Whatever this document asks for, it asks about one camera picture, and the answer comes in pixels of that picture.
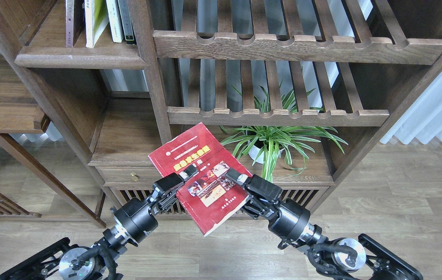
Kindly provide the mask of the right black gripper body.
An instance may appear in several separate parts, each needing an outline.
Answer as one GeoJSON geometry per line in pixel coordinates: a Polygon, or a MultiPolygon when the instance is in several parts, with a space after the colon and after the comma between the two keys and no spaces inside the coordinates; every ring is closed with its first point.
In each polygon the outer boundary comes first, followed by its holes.
{"type": "Polygon", "coordinates": [[[288,198],[281,200],[282,189],[254,175],[240,176],[240,184],[249,194],[243,211],[253,219],[265,218],[268,229],[283,241],[310,241],[310,211],[288,198]]]}

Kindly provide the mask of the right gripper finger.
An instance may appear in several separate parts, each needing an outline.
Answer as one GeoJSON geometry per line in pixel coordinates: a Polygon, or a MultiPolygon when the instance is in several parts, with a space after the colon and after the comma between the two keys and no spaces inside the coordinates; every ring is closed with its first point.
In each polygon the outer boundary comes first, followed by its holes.
{"type": "Polygon", "coordinates": [[[251,176],[242,174],[235,169],[228,170],[226,177],[242,187],[245,187],[252,180],[251,176]]]}

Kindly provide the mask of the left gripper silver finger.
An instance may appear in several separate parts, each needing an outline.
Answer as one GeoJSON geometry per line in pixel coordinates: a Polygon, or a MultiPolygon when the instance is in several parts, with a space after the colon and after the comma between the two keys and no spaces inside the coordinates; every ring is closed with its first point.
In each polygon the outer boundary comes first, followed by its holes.
{"type": "Polygon", "coordinates": [[[182,181],[188,181],[192,177],[194,177],[196,174],[198,174],[198,169],[194,164],[189,165],[187,168],[185,168],[183,171],[179,172],[179,176],[182,179],[182,181]]]}

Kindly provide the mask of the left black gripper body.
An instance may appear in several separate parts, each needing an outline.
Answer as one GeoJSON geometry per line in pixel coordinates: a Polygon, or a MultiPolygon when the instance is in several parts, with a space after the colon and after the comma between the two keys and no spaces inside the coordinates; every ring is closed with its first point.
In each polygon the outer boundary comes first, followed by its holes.
{"type": "Polygon", "coordinates": [[[113,243],[140,243],[157,228],[155,215],[170,209],[176,202],[176,192],[184,184],[184,172],[171,173],[154,182],[153,193],[144,200],[133,198],[114,210],[113,243]]]}

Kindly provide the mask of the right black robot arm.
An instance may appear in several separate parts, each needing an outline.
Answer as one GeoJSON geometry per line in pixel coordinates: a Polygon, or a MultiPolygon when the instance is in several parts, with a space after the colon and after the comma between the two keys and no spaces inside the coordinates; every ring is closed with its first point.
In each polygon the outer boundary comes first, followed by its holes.
{"type": "Polygon", "coordinates": [[[233,168],[226,176],[249,194],[244,211],[254,219],[268,220],[268,229],[281,238],[278,248],[293,246],[308,257],[318,274],[335,280],[351,280],[352,272],[364,265],[372,269],[373,280],[421,280],[422,274],[366,234],[358,239],[329,240],[318,225],[309,222],[310,211],[292,199],[281,200],[282,189],[233,168]]]}

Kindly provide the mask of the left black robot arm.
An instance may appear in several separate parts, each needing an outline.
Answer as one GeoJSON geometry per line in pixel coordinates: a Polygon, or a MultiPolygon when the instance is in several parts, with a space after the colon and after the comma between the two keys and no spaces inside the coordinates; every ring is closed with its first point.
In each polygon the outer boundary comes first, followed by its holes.
{"type": "Polygon", "coordinates": [[[63,238],[0,275],[0,280],[44,280],[59,272],[64,280],[101,280],[105,270],[107,279],[121,280],[116,272],[116,259],[157,228],[155,216],[167,211],[176,202],[176,192],[198,170],[188,166],[185,170],[156,181],[153,193],[144,200],[132,198],[120,209],[112,209],[116,225],[103,232],[103,237],[91,247],[70,246],[63,238]]]}

